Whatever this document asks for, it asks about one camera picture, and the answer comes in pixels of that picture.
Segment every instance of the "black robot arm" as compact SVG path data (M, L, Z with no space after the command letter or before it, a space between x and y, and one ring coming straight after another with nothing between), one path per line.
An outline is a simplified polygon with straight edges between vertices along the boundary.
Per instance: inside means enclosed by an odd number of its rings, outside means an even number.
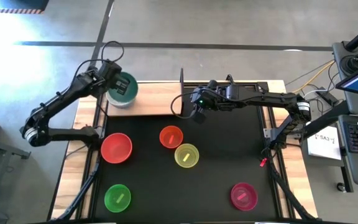
M311 119L310 105L306 100L294 93L269 93L266 91L251 91L244 86L236 85L228 75L229 86L218 86L215 80L211 80L208 86L199 86L191 94L191 102L195 104L193 119L202 123L206 116L206 110L231 111L245 106L271 106L285 108L289 115L278 127L270 133L271 149L283 149L286 147L287 136L298 125L304 125Z
M90 67L86 72L78 74L63 93L57 92L55 97L31 111L25 125L20 128L22 137L31 146L44 146L50 141L81 140L87 144L98 141L98 134L90 126L81 129L54 129L49 128L49 120L79 98L90 95L98 97L109 88L116 88L119 93L124 94L129 80L121 77L120 73L121 67L118 64L105 60L99 70Z

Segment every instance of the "wooden panel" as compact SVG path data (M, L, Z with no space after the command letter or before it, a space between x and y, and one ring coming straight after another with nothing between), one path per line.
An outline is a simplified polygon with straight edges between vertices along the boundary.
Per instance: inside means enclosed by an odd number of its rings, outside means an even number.
M170 106L174 97L181 94L180 83L140 83L134 104L125 109L109 104L109 116L134 116L172 114ZM175 113L181 111L181 99L173 104Z

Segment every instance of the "red bowl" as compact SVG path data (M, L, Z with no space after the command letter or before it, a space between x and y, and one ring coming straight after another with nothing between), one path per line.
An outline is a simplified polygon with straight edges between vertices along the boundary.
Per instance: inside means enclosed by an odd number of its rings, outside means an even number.
M112 164L124 162L131 155L132 141L122 133L110 134L102 143L101 153L104 160Z
M160 132L160 142L163 146L174 149L183 141L183 133L176 126L167 126Z
M249 211L255 208L258 194L253 186L247 183L238 183L231 190L231 201L239 210Z

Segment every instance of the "concrete floor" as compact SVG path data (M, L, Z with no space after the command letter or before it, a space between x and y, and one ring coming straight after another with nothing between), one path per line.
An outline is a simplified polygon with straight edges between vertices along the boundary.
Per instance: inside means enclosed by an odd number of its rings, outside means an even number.
M46 219L67 142L30 147L18 129L32 108L70 82L94 47L42 47L57 42L96 42L108 0L50 0L42 15L0 14L0 140L32 151L0 186L0 211L8 223ZM358 33L358 0L116 0L104 41L190 44L323 46ZM35 46L14 45L34 41ZM115 58L118 49L105 55ZM138 80L280 79L285 82L332 59L331 52L278 50L126 49L119 64ZM287 86L297 89L307 79ZM325 74L314 82L328 86ZM334 95L344 98L343 92ZM56 115L50 126L70 128L76 104ZM313 118L319 115L313 108ZM355 193L335 189L339 168L306 165L319 217L358 223Z

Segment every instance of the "black table surface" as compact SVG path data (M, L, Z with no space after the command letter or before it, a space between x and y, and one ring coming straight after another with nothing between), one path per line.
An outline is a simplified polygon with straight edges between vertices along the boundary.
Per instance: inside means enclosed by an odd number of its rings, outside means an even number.
M184 114L191 105L185 98ZM132 139L130 158L122 164L102 159L95 218L100 222L246 222L277 217L267 166L260 167L264 148L260 108L248 106L232 112L209 111L203 124L175 116L110 117L106 134L124 133ZM160 131L181 128L183 143L196 146L200 159L194 167L180 167L174 149L163 147ZM256 207L236 209L230 191L239 182L253 185ZM132 201L121 213L111 213L104 194L124 184Z

